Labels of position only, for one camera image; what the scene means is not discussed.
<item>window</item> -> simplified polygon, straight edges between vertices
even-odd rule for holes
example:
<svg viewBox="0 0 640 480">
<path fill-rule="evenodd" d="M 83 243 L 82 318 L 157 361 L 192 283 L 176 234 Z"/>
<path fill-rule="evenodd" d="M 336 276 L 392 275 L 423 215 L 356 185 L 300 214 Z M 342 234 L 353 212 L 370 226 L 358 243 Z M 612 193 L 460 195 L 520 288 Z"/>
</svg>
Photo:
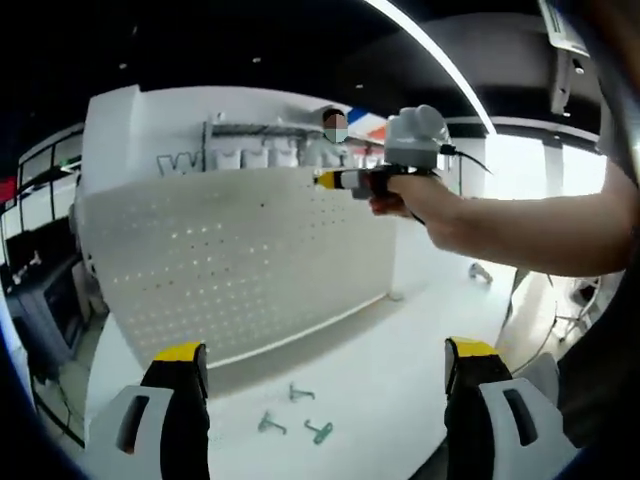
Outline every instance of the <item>window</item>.
<svg viewBox="0 0 640 480">
<path fill-rule="evenodd" d="M 567 146 L 563 148 L 562 157 L 564 195 L 590 195 L 602 190 L 606 157 Z"/>
<path fill-rule="evenodd" d="M 542 141 L 509 135 L 489 135 L 485 196 L 501 200 L 546 197 L 546 169 Z"/>
</svg>

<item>ceiling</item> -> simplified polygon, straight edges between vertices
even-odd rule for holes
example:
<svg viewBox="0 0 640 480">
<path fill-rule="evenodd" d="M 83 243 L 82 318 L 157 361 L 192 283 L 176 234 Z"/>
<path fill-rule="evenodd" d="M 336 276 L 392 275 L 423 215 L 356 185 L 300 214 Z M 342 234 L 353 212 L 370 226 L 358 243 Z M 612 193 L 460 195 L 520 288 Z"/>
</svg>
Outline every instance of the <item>ceiling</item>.
<svg viewBox="0 0 640 480">
<path fill-rule="evenodd" d="M 571 117 L 550 111 L 557 52 L 536 0 L 394 3 L 450 56 L 491 116 L 597 132 L 599 89 L 587 59 L 586 74 L 571 79 Z M 445 117 L 475 115 L 438 63 L 364 0 L 89 0 L 50 2 L 37 16 L 30 8 L 3 33 L 11 75 L 0 176 L 35 142 L 82 121 L 91 96 L 135 83 L 273 88 L 382 116 L 420 103 Z"/>
</svg>

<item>human hand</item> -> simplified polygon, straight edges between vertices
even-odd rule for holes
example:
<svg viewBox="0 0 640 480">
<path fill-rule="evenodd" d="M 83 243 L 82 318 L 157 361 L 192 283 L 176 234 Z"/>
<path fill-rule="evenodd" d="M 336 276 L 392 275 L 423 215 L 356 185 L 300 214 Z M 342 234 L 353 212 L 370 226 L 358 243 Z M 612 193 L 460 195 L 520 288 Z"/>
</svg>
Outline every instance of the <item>human hand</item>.
<svg viewBox="0 0 640 480">
<path fill-rule="evenodd" d="M 435 176 L 396 175 L 389 179 L 387 189 L 394 195 L 370 200 L 374 215 L 411 218 L 414 214 L 424 223 L 446 223 L 456 217 L 462 203 L 462 198 Z"/>
<path fill-rule="evenodd" d="M 395 215 L 404 218 L 413 218 L 411 212 L 404 204 L 404 200 L 398 194 L 387 197 L 372 197 L 369 199 L 371 211 L 376 216 Z"/>
</svg>

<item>black cable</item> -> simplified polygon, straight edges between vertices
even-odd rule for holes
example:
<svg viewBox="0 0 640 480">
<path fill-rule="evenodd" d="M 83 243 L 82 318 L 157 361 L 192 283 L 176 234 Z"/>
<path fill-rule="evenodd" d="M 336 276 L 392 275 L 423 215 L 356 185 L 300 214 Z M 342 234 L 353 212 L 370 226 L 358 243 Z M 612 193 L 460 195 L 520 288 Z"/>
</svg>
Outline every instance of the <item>black cable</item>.
<svg viewBox="0 0 640 480">
<path fill-rule="evenodd" d="M 32 390 L 33 393 L 33 400 L 35 401 L 36 405 L 38 407 L 40 407 L 42 409 L 42 411 L 44 413 L 47 414 L 47 416 L 51 419 L 51 421 L 53 423 L 55 423 L 55 425 L 62 430 L 62 432 L 69 437 L 71 440 L 73 440 L 75 443 L 77 443 L 82 449 L 85 448 L 84 445 L 84 441 L 78 437 L 73 430 L 71 430 L 69 427 L 67 427 L 64 422 L 62 420 L 60 420 L 58 418 L 58 416 L 53 413 L 51 411 L 51 409 L 49 408 L 49 406 L 44 402 L 44 400 L 42 400 L 42 398 L 40 397 L 40 395 L 38 395 L 38 392 L 36 392 L 35 390 Z"/>
<path fill-rule="evenodd" d="M 471 160 L 473 163 L 475 163 L 476 165 L 478 165 L 480 168 L 482 168 L 485 172 L 490 173 L 491 175 L 493 175 L 493 173 L 491 172 L 491 170 L 489 170 L 487 167 L 484 166 L 484 164 L 478 160 L 475 157 L 472 157 L 471 155 L 469 155 L 468 153 L 464 153 L 459 151 L 455 146 L 453 145 L 442 145 L 440 147 L 440 154 L 442 155 L 450 155 L 450 156 L 455 156 L 457 155 L 458 157 L 464 157 L 464 158 L 468 158 L 469 160 Z"/>
<path fill-rule="evenodd" d="M 547 278 L 549 279 L 549 283 L 551 284 L 551 288 L 553 288 L 553 280 L 551 280 L 551 275 L 547 274 Z M 547 344 L 547 342 L 549 341 L 549 337 L 551 337 L 551 333 L 553 332 L 553 329 L 555 328 L 556 324 L 558 323 L 558 299 L 556 298 L 555 300 L 556 306 L 555 306 L 555 312 L 553 314 L 553 322 L 551 323 L 551 328 L 549 329 L 549 331 L 547 332 L 547 335 L 544 337 L 544 340 L 542 341 L 542 344 L 540 345 L 540 347 L 538 348 L 538 350 L 536 350 L 536 353 L 534 353 L 529 360 L 527 360 L 526 362 L 524 362 L 522 365 L 520 365 L 518 368 L 514 368 L 511 373 L 512 374 L 516 374 L 522 370 L 524 370 L 525 368 L 527 368 L 529 365 L 531 365 L 531 363 L 533 363 L 533 361 L 538 358 L 538 356 L 540 355 L 540 353 L 542 353 L 542 350 L 544 350 L 544 346 Z"/>
<path fill-rule="evenodd" d="M 60 396 L 62 397 L 62 402 L 64 403 L 64 406 L 67 407 L 67 410 L 69 410 L 69 412 L 73 413 L 73 416 L 76 417 L 76 420 L 80 421 L 81 423 L 84 423 L 84 417 L 82 415 L 80 415 L 75 408 L 71 408 L 71 405 L 69 402 L 69 397 L 67 396 L 67 393 L 64 391 L 64 388 L 62 388 L 62 385 L 60 384 L 59 381 L 54 382 L 57 387 L 58 390 L 60 391 Z"/>
<path fill-rule="evenodd" d="M 464 152 L 458 152 L 458 156 L 459 157 L 464 157 L 464 158 L 468 158 L 469 160 L 471 160 L 473 163 L 475 163 L 476 165 L 478 165 L 480 168 L 482 168 L 485 172 L 493 175 L 493 173 L 491 172 L 491 170 L 489 170 L 487 167 L 484 166 L 484 164 L 478 160 L 477 158 L 472 157 L 471 155 L 468 155 Z"/>
</svg>

